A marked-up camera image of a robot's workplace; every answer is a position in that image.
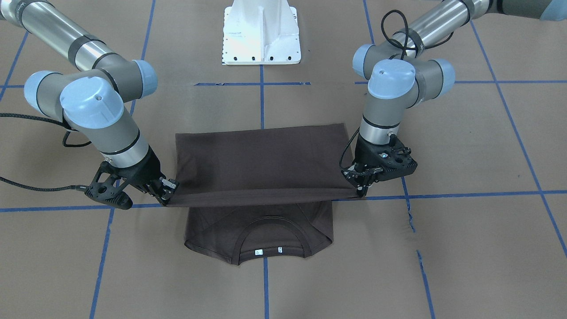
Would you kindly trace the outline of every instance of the black cable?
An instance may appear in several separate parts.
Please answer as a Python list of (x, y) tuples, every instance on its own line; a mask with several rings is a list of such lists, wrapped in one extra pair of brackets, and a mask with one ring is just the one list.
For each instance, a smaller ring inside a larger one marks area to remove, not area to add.
[[(24, 115), (24, 114), (16, 114), (16, 113), (0, 113), (0, 117), (15, 117), (18, 119), (27, 119), (27, 120), (34, 120), (34, 121), (43, 121), (43, 122), (47, 122), (47, 123), (51, 123), (51, 124), (55, 124), (55, 125), (59, 125), (60, 127), (64, 127), (67, 130), (72, 130), (75, 131), (74, 129), (72, 129), (71, 126), (69, 126), (67, 123), (63, 123), (63, 122), (59, 122), (59, 121), (55, 121), (52, 119), (47, 119), (45, 117), (39, 117), (39, 116), (33, 116), (33, 115)], [(66, 144), (67, 141), (67, 137), (69, 136), (71, 132), (67, 131), (67, 133), (65, 134), (65, 137), (63, 139), (63, 144)], [(86, 146), (90, 144), (90, 141), (88, 143), (85, 144), (81, 144), (82, 146)], [(26, 190), (31, 190), (31, 191), (38, 191), (38, 192), (59, 192), (59, 191), (65, 191), (65, 190), (77, 190), (77, 191), (82, 191), (85, 192), (88, 189), (88, 186), (85, 185), (69, 185), (69, 186), (65, 186), (65, 187), (56, 187), (56, 188), (40, 188), (40, 187), (33, 187), (33, 186), (28, 186), (28, 185), (24, 185), (24, 184), (20, 184), (20, 183), (16, 183), (14, 181), (11, 181), (9, 179), (6, 179), (4, 177), (0, 176), (0, 182), (5, 182), (8, 183), (10, 185), (13, 186), (17, 186), (17, 187), (21, 187), (21, 188), (25, 188)]]
[(72, 127), (69, 126), (67, 123), (55, 121), (55, 120), (48, 119), (48, 118), (45, 118), (45, 117), (32, 116), (32, 115), (24, 115), (24, 114), (16, 114), (16, 113), (0, 113), (0, 117), (15, 117), (15, 118), (18, 118), (18, 119), (27, 119), (27, 120), (34, 120), (34, 121), (43, 121), (43, 122), (47, 122), (47, 123), (59, 125), (60, 127), (64, 127), (64, 128), (66, 128), (66, 129), (71, 129), (71, 130), (73, 130)]
[(349, 149), (349, 146), (352, 144), (354, 138), (358, 135), (358, 132), (360, 131), (360, 128), (356, 129), (356, 132), (352, 135), (352, 137), (350, 138), (348, 144), (346, 145), (345, 149), (342, 151), (342, 155), (341, 155), (341, 159), (338, 161), (338, 166), (341, 168), (341, 171), (352, 174), (352, 175), (356, 175), (356, 176), (368, 176), (368, 175), (372, 175), (373, 173), (371, 173), (370, 171), (367, 172), (363, 172), (363, 173), (359, 173), (357, 171), (354, 170), (349, 170), (348, 167), (343, 167), (342, 166), (342, 159), (345, 157), (346, 151)]
[(83, 144), (67, 144), (67, 138), (69, 138), (69, 134), (71, 134), (71, 131), (67, 131), (65, 133), (65, 136), (63, 137), (63, 146), (66, 148), (82, 148), (85, 147), (87, 145), (90, 145), (91, 141), (88, 141), (86, 143)]
[[(402, 20), (404, 21), (404, 33), (405, 33), (404, 45), (401, 45), (398, 41), (396, 41), (396, 40), (394, 40), (394, 39), (391, 39), (391, 38), (386, 34), (386, 30), (384, 29), (384, 22), (386, 21), (386, 18), (387, 18), (388, 16), (390, 16), (391, 14), (393, 14), (393, 13), (397, 13), (397, 14), (402, 18)], [(418, 51), (417, 48), (410, 48), (410, 47), (408, 47), (408, 41), (409, 41), (409, 26), (408, 26), (408, 20), (406, 19), (406, 17), (405, 17), (405, 15), (403, 14), (403, 12), (401, 12), (400, 10), (391, 10), (390, 12), (386, 13), (386, 14), (384, 15), (384, 17), (382, 18), (382, 21), (381, 21), (381, 23), (380, 23), (380, 29), (382, 30), (382, 35), (384, 36), (384, 38), (386, 39), (386, 41), (388, 41), (388, 42), (389, 42), (391, 45), (393, 45), (394, 47), (396, 47), (396, 48), (402, 50), (401, 57), (400, 57), (401, 60), (403, 60), (404, 57), (407, 55), (407, 52), (406, 52), (407, 50), (410, 50), (410, 51)], [(454, 32), (451, 32), (451, 34), (449, 34), (449, 36), (448, 36), (445, 40), (443, 40), (443, 41), (441, 41), (441, 42), (439, 42), (439, 43), (436, 43), (436, 44), (434, 44), (434, 45), (432, 45), (432, 46), (430, 46), (430, 47), (425, 47), (424, 49), (433, 49), (433, 48), (436, 48), (436, 47), (438, 47), (438, 46), (440, 46), (440, 45), (442, 45), (442, 44), (444, 44), (444, 43), (447, 43), (447, 41), (449, 41), (449, 40), (453, 37), (453, 33), (454, 33)]]
[(88, 189), (88, 186), (86, 186), (86, 185), (69, 185), (69, 186), (57, 187), (57, 188), (32, 187), (32, 186), (27, 186), (27, 185), (24, 185), (24, 184), (13, 182), (13, 181), (6, 179), (4, 177), (1, 177), (1, 176), (0, 176), (0, 181), (8, 183), (8, 184), (13, 185), (13, 186), (25, 188), (26, 190), (37, 191), (37, 192), (59, 192), (59, 191), (66, 191), (66, 190), (77, 190), (77, 191), (85, 192)]

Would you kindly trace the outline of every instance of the blue tape line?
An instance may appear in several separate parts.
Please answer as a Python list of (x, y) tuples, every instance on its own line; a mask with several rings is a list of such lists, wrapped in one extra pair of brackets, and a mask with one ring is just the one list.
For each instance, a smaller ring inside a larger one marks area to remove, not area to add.
[(92, 296), (91, 314), (89, 316), (89, 319), (94, 319), (95, 317), (96, 303), (98, 302), (98, 298), (99, 298), (100, 282), (102, 281), (103, 278), (104, 262), (106, 261), (108, 241), (110, 240), (110, 226), (112, 225), (113, 219), (114, 219), (114, 208), (111, 208), (110, 214), (108, 215), (107, 231), (106, 231), (106, 235), (104, 236), (103, 252), (100, 255), (99, 273), (98, 276), (96, 277), (95, 293)]
[(333, 202), (357, 202), (359, 200), (392, 200), (392, 199), (405, 199), (405, 196), (394, 195), (394, 196), (368, 196), (364, 198), (345, 198), (345, 199), (333, 199)]
[(541, 195), (541, 199), (543, 200), (543, 204), (545, 206), (545, 210), (547, 211), (547, 215), (549, 216), (549, 219), (551, 220), (551, 224), (553, 225), (553, 228), (555, 229), (555, 233), (557, 234), (557, 238), (559, 239), (559, 243), (561, 244), (561, 248), (563, 248), (563, 253), (565, 254), (565, 257), (567, 257), (567, 246), (565, 246), (565, 241), (563, 240), (563, 236), (561, 235), (561, 232), (559, 231), (559, 227), (557, 226), (557, 223), (555, 222), (555, 217), (553, 217), (553, 213), (551, 212), (551, 209), (549, 208), (549, 204), (547, 203), (547, 199), (545, 198), (545, 196), (543, 194)]
[(23, 89), (23, 85), (0, 85), (3, 89)]
[(220, 82), (220, 83), (205, 82), (205, 83), (197, 83), (194, 86), (264, 86), (264, 85), (311, 85), (311, 82)]
[(517, 81), (498, 81), (498, 83), (516, 83), (516, 84), (523, 84), (523, 83), (567, 83), (567, 80), (517, 80)]
[(429, 313), (431, 314), (431, 319), (435, 319), (435, 310), (433, 309), (433, 302), (431, 301), (431, 292), (429, 291), (429, 282), (427, 281), (427, 275), (425, 274), (423, 259), (421, 258), (421, 253), (419, 250), (417, 252), (417, 259), (420, 262), (421, 277), (424, 280), (425, 294), (427, 295), (427, 302), (429, 304)]
[(264, 66), (260, 65), (260, 127), (264, 129)]
[(4, 97), (4, 92), (6, 92), (6, 87), (10, 83), (10, 78), (12, 77), (12, 73), (14, 73), (14, 69), (16, 68), (16, 64), (18, 63), (18, 59), (20, 57), (20, 54), (22, 54), (22, 49), (24, 48), (24, 44), (26, 43), (26, 40), (28, 39), (28, 34), (29, 34), (29, 32), (26, 31), (26, 33), (24, 34), (24, 38), (22, 38), (22, 42), (20, 43), (20, 47), (18, 48), (18, 51), (16, 52), (16, 56), (14, 57), (14, 60), (12, 62), (12, 66), (10, 67), (10, 71), (8, 72), (8, 76), (6, 77), (6, 81), (4, 82), (4, 87), (0, 91), (0, 101)]
[(494, 84), (494, 81), (455, 81), (455, 84)]
[(270, 319), (268, 279), (268, 257), (264, 257), (264, 319)]
[(362, 0), (364, 3), (364, 13), (366, 14), (366, 24), (368, 24), (368, 31), (370, 32), (370, 41), (374, 44), (374, 33), (372, 32), (372, 25), (370, 24), (370, 14), (368, 13), (368, 5), (366, 0)]
[(404, 187), (405, 205), (408, 207), (409, 226), (412, 228), (412, 231), (415, 233), (416, 228), (413, 226), (412, 205), (409, 202), (408, 186), (405, 184), (405, 178), (403, 176), (401, 177), (401, 185)]
[(137, 100), (132, 101), (132, 104), (130, 105), (130, 116), (134, 115), (134, 110), (136, 109), (136, 101)]
[[(462, 197), (491, 197), (491, 196), (526, 196), (526, 195), (564, 195), (567, 190), (552, 191), (525, 191), (525, 192), (492, 192), (492, 193), (461, 193), (461, 194), (431, 194), (431, 195), (408, 195), (410, 199), (431, 199), (431, 198), (462, 198)], [(359, 200), (397, 200), (405, 199), (405, 195), (394, 196), (369, 196), (365, 198), (335, 199), (333, 202), (357, 202)], [(55, 206), (55, 207), (16, 207), (0, 208), (0, 213), (13, 212), (49, 212), (49, 211), (85, 211), (93, 209), (108, 209), (107, 205), (88, 205), (88, 206)], [(132, 208), (165, 208), (158, 203), (155, 204), (134, 204)]]
[[(155, 204), (134, 204), (132, 208), (158, 208), (163, 207), (158, 203)], [(86, 206), (55, 206), (55, 207), (16, 207), (16, 208), (0, 208), (0, 213), (15, 212), (53, 212), (53, 211), (89, 211), (93, 209), (109, 209), (108, 205), (86, 205)]]
[(540, 195), (539, 191), (410, 195), (410, 199)]
[(498, 84), (498, 81), (496, 80), (496, 74), (494, 73), (494, 70), (492, 69), (492, 65), (490, 64), (490, 61), (488, 60), (488, 55), (486, 55), (486, 51), (484, 50), (483, 44), (480, 41), (479, 34), (476, 31), (475, 25), (472, 21), (471, 21), (471, 27), (472, 27), (473, 32), (475, 33), (476, 40), (479, 42), (480, 49), (483, 52), (483, 56), (484, 56), (484, 59), (486, 60), (486, 64), (488, 64), (488, 69), (490, 70), (490, 73), (492, 74), (492, 78), (494, 79), (494, 81), (496, 83), (496, 88), (498, 88), (498, 93), (500, 94), (500, 98), (502, 99), (502, 103), (504, 104), (504, 109), (506, 110), (506, 114), (508, 115), (508, 118), (510, 119), (510, 123), (512, 124), (512, 128), (514, 129), (514, 133), (516, 134), (516, 138), (518, 139), (518, 142), (520, 143), (520, 147), (522, 148), (522, 153), (524, 154), (524, 157), (526, 158), (526, 161), (528, 163), (528, 167), (530, 168), (530, 172), (531, 172), (531, 174), (534, 178), (535, 184), (538, 187), (539, 194), (541, 195), (541, 200), (543, 201), (543, 204), (545, 205), (545, 209), (547, 210), (547, 214), (549, 216), (549, 219), (551, 220), (553, 228), (555, 229), (555, 234), (557, 235), (557, 238), (559, 239), (559, 243), (561, 244), (561, 247), (563, 248), (563, 253), (567, 257), (567, 247), (565, 246), (565, 241), (563, 240), (563, 236), (561, 235), (561, 232), (559, 231), (559, 228), (557, 227), (557, 224), (555, 222), (555, 218), (553, 217), (553, 213), (549, 209), (547, 199), (545, 198), (545, 195), (544, 195), (544, 193), (541, 189), (541, 185), (539, 183), (538, 177), (535, 174), (534, 167), (532, 166), (532, 163), (530, 161), (530, 158), (528, 156), (528, 153), (526, 151), (524, 143), (522, 142), (522, 138), (520, 137), (520, 133), (518, 132), (518, 128), (516, 127), (516, 124), (514, 123), (514, 119), (512, 118), (512, 114), (510, 112), (508, 104), (506, 103), (506, 99), (504, 98), (504, 94), (502, 93), (502, 90), (500, 89), (500, 84)]
[(151, 9), (150, 9), (150, 19), (147, 22), (146, 38), (143, 42), (142, 58), (141, 58), (142, 60), (146, 58), (147, 43), (150, 40), (151, 22), (154, 20), (154, 11), (155, 11), (155, 0), (152, 0)]
[(567, 80), (504, 80), (504, 81), (455, 81), (456, 84), (545, 84), (545, 83), (567, 83)]

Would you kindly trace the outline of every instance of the robotic arm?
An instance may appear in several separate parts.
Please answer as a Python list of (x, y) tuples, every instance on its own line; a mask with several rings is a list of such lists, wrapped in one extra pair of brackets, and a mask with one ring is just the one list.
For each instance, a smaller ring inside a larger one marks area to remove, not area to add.
[[(0, 13), (0, 19), (36, 35), (81, 71), (37, 72), (26, 81), (24, 95), (43, 115), (87, 136), (104, 157), (85, 195), (128, 209), (132, 200), (124, 188), (130, 184), (166, 205), (179, 184), (161, 173), (157, 156), (124, 107), (157, 89), (151, 65), (127, 61), (47, 1), (1, 0)], [(104, 173), (109, 176), (100, 181)]]
[(365, 196), (375, 182), (415, 171), (411, 149), (397, 137), (404, 110), (443, 95), (455, 82), (448, 61), (423, 62), (416, 57), (471, 19), (490, 12), (559, 21), (567, 18), (567, 1), (444, 0), (384, 43), (366, 44), (356, 51), (353, 69), (369, 79), (368, 94), (354, 161), (341, 169), (359, 196)]

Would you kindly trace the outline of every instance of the floor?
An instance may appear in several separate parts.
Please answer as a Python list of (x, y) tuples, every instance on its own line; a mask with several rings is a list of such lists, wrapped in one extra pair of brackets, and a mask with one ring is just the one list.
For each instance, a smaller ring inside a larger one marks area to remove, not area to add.
[[(158, 91), (126, 106), (168, 177), (178, 132), (344, 122), (352, 134), (366, 92), (354, 51), (383, 41), (390, 9), (412, 21), (436, 5), (290, 0), (300, 64), (223, 66), (231, 1), (52, 2), (155, 68)], [(23, 98), (27, 77), (76, 70), (0, 25), (0, 110), (38, 115)], [(335, 242), (308, 259), (230, 266), (194, 253), (183, 245), (186, 209), (133, 189), (134, 208), (120, 211), (78, 192), (0, 184), (0, 318), (565, 318), (566, 42), (566, 21), (490, 14), (426, 52), (449, 60), (457, 83), (405, 114), (400, 138), (420, 166), (366, 200), (334, 202)], [(2, 119), (0, 175), (88, 183), (101, 157), (63, 148), (63, 133)]]

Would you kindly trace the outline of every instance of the light blue joint cap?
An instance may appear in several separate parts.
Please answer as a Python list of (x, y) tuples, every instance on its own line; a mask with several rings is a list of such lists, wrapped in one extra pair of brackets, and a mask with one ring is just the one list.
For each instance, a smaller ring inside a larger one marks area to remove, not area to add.
[(69, 83), (59, 101), (67, 118), (85, 128), (109, 127), (124, 113), (120, 95), (99, 77), (80, 78)]
[(382, 60), (374, 65), (368, 92), (375, 98), (389, 100), (409, 92), (416, 81), (416, 69), (403, 60)]
[(366, 57), (366, 52), (368, 52), (372, 46), (374, 46), (374, 44), (365, 44), (358, 48), (358, 50), (354, 53), (353, 69), (356, 74), (361, 77), (364, 77), (364, 58)]
[(443, 86), (441, 87), (441, 92), (437, 95), (438, 98), (449, 92), (453, 88), (453, 85), (455, 85), (455, 68), (453, 68), (449, 61), (443, 58), (434, 58), (433, 61), (439, 64), (443, 72)]
[(37, 105), (37, 89), (39, 88), (41, 81), (43, 81), (45, 77), (53, 73), (60, 74), (59, 72), (54, 71), (39, 71), (33, 73), (24, 84), (24, 97), (26, 98), (26, 101), (28, 101), (29, 105), (31, 105), (43, 115), (45, 115), (45, 113), (43, 113), (39, 108), (39, 105)]
[(140, 68), (142, 74), (142, 96), (144, 98), (158, 89), (158, 76), (155, 74), (154, 68), (144, 60), (134, 60)]
[(567, 0), (552, 0), (539, 19), (548, 21), (567, 19)]

